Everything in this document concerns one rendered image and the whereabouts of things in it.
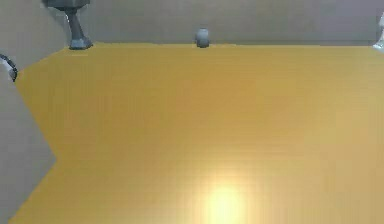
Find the grey round bin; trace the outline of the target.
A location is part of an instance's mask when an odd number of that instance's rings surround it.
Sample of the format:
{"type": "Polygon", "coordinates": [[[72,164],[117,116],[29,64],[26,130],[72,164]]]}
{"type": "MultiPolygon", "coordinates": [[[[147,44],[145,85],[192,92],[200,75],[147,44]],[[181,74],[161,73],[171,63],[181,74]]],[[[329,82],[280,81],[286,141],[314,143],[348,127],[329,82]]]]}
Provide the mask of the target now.
{"type": "Polygon", "coordinates": [[[199,48],[206,48],[209,46],[209,31],[206,28],[201,28],[196,33],[196,45],[199,48]]]}

